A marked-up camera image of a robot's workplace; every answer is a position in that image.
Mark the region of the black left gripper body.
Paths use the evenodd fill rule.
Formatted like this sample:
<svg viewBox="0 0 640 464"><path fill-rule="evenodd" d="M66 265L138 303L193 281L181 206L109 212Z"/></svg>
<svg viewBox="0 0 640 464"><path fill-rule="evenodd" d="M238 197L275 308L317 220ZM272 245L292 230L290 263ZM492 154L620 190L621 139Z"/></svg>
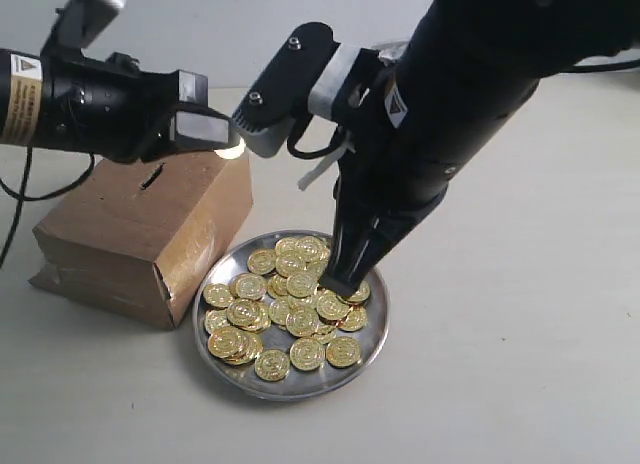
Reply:
<svg viewBox="0 0 640 464"><path fill-rule="evenodd" d="M225 114L210 107L208 80L189 71L145 72L133 58L80 53L44 60L42 146L117 163L236 147Z"/></svg>

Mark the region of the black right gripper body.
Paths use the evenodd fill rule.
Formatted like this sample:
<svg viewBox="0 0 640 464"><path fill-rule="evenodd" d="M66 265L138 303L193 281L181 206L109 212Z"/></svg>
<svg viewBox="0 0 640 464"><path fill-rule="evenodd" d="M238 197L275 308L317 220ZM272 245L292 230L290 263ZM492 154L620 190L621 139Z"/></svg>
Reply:
<svg viewBox="0 0 640 464"><path fill-rule="evenodd" d="M408 48L389 66L362 51L332 105L352 150L339 160L336 244L397 244L442 201L436 96L450 86L450 53Z"/></svg>

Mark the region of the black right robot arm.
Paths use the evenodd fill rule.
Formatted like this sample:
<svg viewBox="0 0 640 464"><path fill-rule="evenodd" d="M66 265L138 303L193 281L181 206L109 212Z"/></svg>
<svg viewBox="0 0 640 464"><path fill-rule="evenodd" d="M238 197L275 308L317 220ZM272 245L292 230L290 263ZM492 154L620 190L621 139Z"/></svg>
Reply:
<svg viewBox="0 0 640 464"><path fill-rule="evenodd" d="M354 293L543 78L638 40L639 0L433 0L344 125L321 284Z"/></svg>

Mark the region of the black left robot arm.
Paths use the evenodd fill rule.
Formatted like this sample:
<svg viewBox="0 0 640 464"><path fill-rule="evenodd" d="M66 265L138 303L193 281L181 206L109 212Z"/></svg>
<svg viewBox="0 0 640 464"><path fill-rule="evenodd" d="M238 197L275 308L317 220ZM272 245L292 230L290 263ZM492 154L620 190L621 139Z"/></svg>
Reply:
<svg viewBox="0 0 640 464"><path fill-rule="evenodd" d="M342 129L318 151L296 144L312 118L335 121L334 104L346 100L353 66L340 63L341 49L336 43L283 46L231 116L210 107L208 80L197 73L146 72L122 53L101 61L70 48L39 56L4 49L1 141L120 164L240 143L264 158L285 146L298 159L327 163L346 147Z"/></svg>

